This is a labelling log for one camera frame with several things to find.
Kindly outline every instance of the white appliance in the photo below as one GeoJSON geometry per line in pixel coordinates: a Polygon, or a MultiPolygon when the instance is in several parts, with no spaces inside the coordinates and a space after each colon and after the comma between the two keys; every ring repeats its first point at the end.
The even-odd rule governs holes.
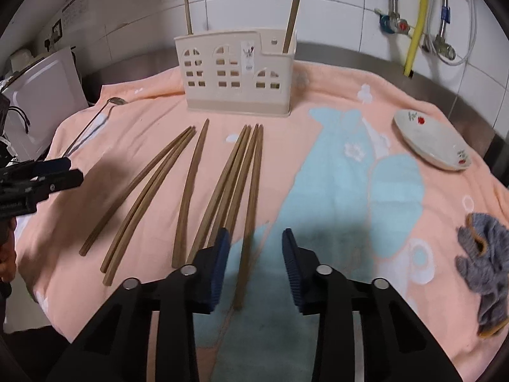
{"type": "Polygon", "coordinates": [[[19,161],[37,159],[51,145],[57,127],[88,107],[70,48],[53,53],[23,73],[3,92],[25,111],[29,133],[16,111],[9,111],[4,132],[19,161]]]}

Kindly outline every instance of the blue label on hose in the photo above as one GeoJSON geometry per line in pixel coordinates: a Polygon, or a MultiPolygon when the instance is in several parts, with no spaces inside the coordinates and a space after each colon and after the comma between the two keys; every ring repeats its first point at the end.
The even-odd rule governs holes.
{"type": "Polygon", "coordinates": [[[445,20],[447,24],[450,24],[450,7],[442,7],[442,15],[440,18],[445,20]]]}

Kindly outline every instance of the metal backsplash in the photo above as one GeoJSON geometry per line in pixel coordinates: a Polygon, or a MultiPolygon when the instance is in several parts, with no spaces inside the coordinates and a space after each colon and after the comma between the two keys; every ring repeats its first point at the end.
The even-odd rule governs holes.
{"type": "MultiPolygon", "coordinates": [[[[403,75],[403,66],[367,54],[315,43],[298,43],[297,60],[351,67],[375,73],[411,97],[435,104],[452,122],[465,141],[479,153],[505,186],[509,185],[509,145],[461,97],[432,80],[414,73],[403,75]]],[[[121,83],[153,76],[179,65],[175,48],[167,48],[119,61],[83,79],[89,101],[99,99],[104,84],[121,83]]]]}

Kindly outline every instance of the beige basket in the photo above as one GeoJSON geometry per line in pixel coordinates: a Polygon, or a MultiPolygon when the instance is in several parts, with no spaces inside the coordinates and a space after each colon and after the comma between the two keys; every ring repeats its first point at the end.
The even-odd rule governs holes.
{"type": "Polygon", "coordinates": [[[204,32],[175,38],[189,109],[287,116],[295,34],[286,30],[204,32]]]}

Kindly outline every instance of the paper notice on wall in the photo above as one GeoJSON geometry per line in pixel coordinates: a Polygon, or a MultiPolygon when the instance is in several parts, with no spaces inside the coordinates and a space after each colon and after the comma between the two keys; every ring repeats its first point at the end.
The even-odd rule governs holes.
{"type": "Polygon", "coordinates": [[[240,42],[242,74],[253,74],[255,71],[254,41],[240,42]]]}
{"type": "Polygon", "coordinates": [[[73,28],[81,24],[88,13],[88,0],[71,0],[62,8],[62,29],[65,32],[68,28],[73,28]]]}

